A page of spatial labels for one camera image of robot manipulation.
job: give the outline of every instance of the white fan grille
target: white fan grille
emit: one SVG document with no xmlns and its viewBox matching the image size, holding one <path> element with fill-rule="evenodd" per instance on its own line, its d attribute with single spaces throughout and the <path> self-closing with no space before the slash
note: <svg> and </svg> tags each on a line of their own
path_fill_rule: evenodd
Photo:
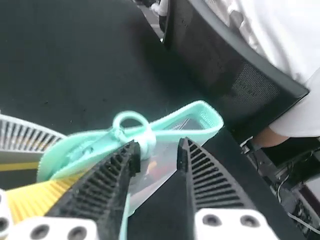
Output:
<svg viewBox="0 0 320 240">
<path fill-rule="evenodd" d="M 49 128 L 0 114 L 0 151 L 43 153 L 65 137 Z"/>
</svg>

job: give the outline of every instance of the mint green bag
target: mint green bag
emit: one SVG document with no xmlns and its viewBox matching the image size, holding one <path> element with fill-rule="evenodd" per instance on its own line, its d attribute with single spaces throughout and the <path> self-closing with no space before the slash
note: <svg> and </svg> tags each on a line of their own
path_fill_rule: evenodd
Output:
<svg viewBox="0 0 320 240">
<path fill-rule="evenodd" d="M 141 126 L 123 128 L 121 122 L 126 119 L 137 120 Z M 222 127 L 221 116 L 204 101 L 192 102 L 151 123 L 137 112 L 124 111 L 114 118 L 111 128 L 71 134 L 46 151 L 39 163 L 37 182 L 85 171 L 135 140 L 140 145 L 141 172 L 130 181 L 131 215 L 176 171 L 180 138 L 188 137 L 202 145 Z"/>
</svg>

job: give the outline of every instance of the chair backrest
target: chair backrest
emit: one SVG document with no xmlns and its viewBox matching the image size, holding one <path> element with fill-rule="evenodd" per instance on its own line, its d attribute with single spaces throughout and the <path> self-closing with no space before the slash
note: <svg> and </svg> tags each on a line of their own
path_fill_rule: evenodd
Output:
<svg viewBox="0 0 320 240">
<path fill-rule="evenodd" d="M 203 0 L 171 0 L 164 45 L 197 75 L 205 99 L 241 143 L 308 94 L 258 55 Z"/>
</svg>

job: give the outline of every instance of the yellow object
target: yellow object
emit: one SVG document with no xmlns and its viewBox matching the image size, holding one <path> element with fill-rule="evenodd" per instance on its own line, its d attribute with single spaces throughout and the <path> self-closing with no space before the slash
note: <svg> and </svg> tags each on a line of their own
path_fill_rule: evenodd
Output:
<svg viewBox="0 0 320 240">
<path fill-rule="evenodd" d="M 39 164 L 38 162 L 0 164 L 0 172 L 14 171 L 14 170 L 37 169 L 38 164 Z"/>
<path fill-rule="evenodd" d="M 82 175 L 83 173 L 6 191 L 14 224 L 46 214 Z"/>
</svg>

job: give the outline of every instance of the white shirt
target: white shirt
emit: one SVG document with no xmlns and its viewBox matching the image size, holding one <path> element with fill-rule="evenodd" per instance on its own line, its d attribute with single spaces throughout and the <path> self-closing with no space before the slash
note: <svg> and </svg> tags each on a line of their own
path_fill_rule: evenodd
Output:
<svg viewBox="0 0 320 240">
<path fill-rule="evenodd" d="M 205 1 L 225 24 L 236 22 L 257 53 L 310 90 L 270 128 L 286 137 L 319 137 L 320 0 Z"/>
</svg>

